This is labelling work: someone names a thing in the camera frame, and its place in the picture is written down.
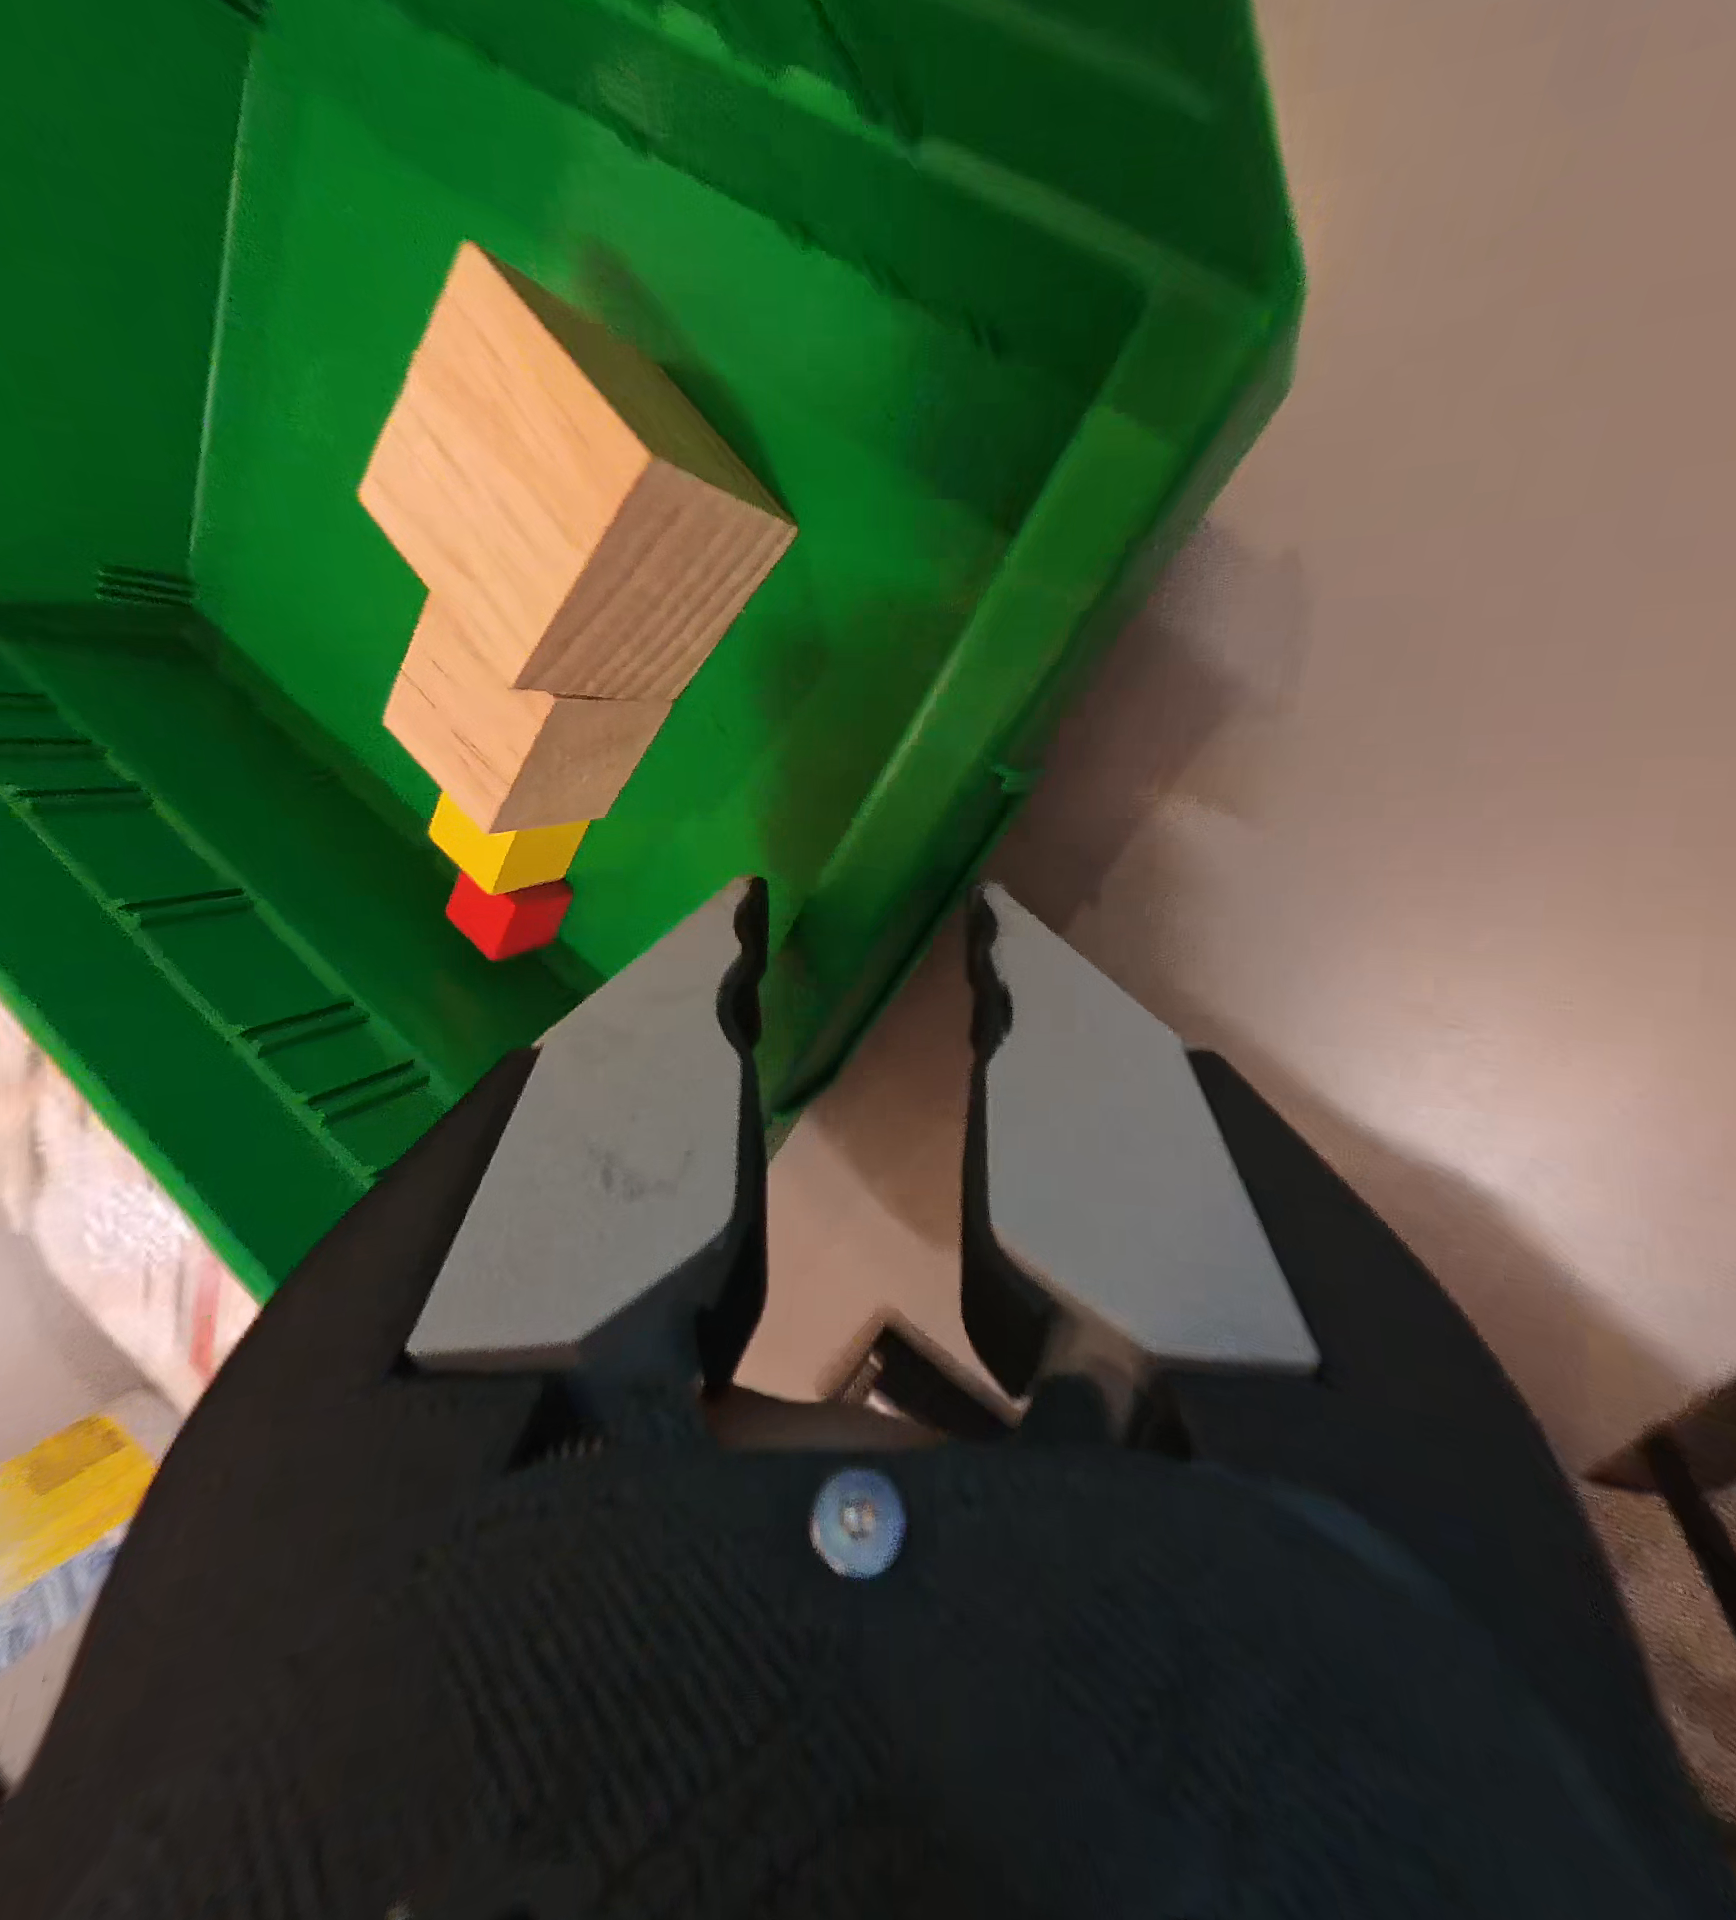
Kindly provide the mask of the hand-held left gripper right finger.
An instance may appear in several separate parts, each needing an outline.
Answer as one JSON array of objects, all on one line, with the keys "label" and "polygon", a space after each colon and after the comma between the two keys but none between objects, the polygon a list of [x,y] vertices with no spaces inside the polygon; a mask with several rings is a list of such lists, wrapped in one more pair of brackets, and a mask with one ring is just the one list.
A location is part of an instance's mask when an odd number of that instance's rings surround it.
[{"label": "hand-held left gripper right finger", "polygon": [[1191,1046],[1023,906],[971,895],[962,1324],[1019,1401],[1096,1372],[1312,1380],[1321,1345]]}]

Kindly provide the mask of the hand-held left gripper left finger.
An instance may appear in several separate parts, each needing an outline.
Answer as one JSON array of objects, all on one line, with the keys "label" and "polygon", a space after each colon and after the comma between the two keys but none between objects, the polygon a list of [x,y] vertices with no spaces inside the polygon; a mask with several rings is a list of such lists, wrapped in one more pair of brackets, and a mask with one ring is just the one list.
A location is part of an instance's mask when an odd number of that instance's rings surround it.
[{"label": "hand-held left gripper left finger", "polygon": [[729,882],[553,1026],[407,1341],[596,1396],[736,1375],[767,1299],[768,888]]}]

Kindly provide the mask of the small red cube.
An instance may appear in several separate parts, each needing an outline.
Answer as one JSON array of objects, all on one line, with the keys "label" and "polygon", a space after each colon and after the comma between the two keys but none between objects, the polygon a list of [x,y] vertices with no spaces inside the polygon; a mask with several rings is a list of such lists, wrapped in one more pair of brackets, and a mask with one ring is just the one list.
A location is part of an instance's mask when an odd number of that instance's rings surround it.
[{"label": "small red cube", "polygon": [[551,947],[569,920],[574,892],[569,878],[490,892],[471,874],[457,874],[447,917],[490,962],[508,962]]}]

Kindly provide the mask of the small yellow cube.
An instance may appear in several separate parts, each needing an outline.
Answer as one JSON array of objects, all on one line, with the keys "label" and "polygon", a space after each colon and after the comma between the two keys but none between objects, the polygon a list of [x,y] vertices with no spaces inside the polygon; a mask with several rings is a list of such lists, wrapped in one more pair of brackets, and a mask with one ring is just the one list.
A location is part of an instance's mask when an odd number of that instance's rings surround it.
[{"label": "small yellow cube", "polygon": [[431,842],[488,895],[562,882],[592,821],[547,828],[487,829],[449,792],[440,792],[428,821]]}]

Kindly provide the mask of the medium wooden cube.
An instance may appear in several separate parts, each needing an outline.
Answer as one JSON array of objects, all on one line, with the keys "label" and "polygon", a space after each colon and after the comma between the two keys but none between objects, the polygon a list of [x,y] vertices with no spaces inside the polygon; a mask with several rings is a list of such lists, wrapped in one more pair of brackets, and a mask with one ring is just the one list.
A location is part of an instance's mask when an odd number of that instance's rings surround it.
[{"label": "medium wooden cube", "polygon": [[606,816],[673,704],[510,686],[439,599],[414,623],[384,727],[483,832]]}]

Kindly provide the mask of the large wooden cube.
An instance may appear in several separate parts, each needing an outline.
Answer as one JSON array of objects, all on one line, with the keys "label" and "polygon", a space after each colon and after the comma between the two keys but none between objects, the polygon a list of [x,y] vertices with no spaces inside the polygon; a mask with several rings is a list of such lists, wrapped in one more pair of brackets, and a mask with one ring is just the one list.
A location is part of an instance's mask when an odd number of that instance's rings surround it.
[{"label": "large wooden cube", "polygon": [[681,385],[474,242],[358,499],[510,689],[675,702],[799,537]]}]

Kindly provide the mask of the green plastic bin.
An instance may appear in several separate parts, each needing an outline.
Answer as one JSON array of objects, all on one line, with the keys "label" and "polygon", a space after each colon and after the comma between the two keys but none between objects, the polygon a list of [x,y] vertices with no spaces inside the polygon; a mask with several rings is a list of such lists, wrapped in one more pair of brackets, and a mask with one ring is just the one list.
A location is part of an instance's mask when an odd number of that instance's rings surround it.
[{"label": "green plastic bin", "polygon": [[[0,998],[256,1299],[730,878],[833,1080],[1289,393],[1277,137],[1249,4],[0,4]],[[501,964],[358,499],[464,240],[799,524]]]}]

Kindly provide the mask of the laminated printed sheet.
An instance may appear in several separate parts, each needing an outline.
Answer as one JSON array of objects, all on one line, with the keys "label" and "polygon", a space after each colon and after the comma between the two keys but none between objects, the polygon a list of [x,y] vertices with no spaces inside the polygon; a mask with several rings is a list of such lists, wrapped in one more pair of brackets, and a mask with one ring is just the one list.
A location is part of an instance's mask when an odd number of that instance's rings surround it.
[{"label": "laminated printed sheet", "polygon": [[256,1322],[241,1275],[3,1002],[0,1210],[182,1414]]}]

